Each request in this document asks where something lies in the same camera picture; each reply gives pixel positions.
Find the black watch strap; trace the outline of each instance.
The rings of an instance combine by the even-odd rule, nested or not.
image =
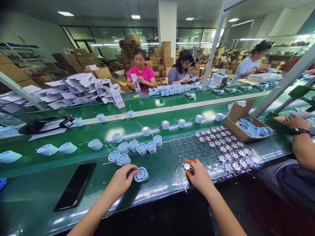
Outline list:
[[[292,135],[297,135],[297,134],[301,134],[301,133],[308,133],[309,135],[311,135],[307,129],[303,129],[303,128],[293,128],[292,129]]]

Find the black hair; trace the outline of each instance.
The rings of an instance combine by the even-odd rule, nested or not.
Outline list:
[[[182,63],[185,61],[189,61],[190,63],[194,62],[194,57],[191,54],[190,50],[183,50],[179,53],[179,58],[177,59],[176,63],[172,67],[176,67],[177,71],[180,74],[183,74],[183,65]]]
[[[143,58],[145,59],[146,57],[146,52],[142,49],[136,49],[135,50],[135,55],[141,54],[143,56]]]
[[[255,53],[260,53],[263,51],[267,51],[268,49],[270,49],[275,42],[269,41],[267,42],[266,40],[261,41],[259,44],[257,44],[251,51],[251,54],[255,54]]]

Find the ceiling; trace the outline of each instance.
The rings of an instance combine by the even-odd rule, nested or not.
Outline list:
[[[75,26],[124,26],[157,27],[158,0],[15,0],[7,8],[58,25]],[[296,8],[315,0],[247,0],[230,9],[224,27],[231,18],[249,20],[264,17],[283,8]],[[218,23],[222,0],[178,0],[177,27],[215,28]],[[66,17],[57,11],[68,11],[74,17]],[[133,20],[131,15],[140,15]]]

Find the black phone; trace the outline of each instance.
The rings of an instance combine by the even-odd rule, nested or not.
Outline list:
[[[53,211],[63,211],[76,207],[88,182],[95,163],[80,165],[73,174],[65,191]]]

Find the white t-shirt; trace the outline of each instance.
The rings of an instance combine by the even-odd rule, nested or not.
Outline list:
[[[259,66],[259,61],[253,62],[250,57],[245,58],[237,67],[233,80],[247,79],[248,76],[241,77],[241,75],[248,72],[249,70],[257,68],[258,66]]]
[[[223,61],[224,63],[230,63],[230,62],[231,62],[231,58],[230,58],[230,57],[227,58],[227,57],[225,56],[225,57],[222,58],[222,61]]]

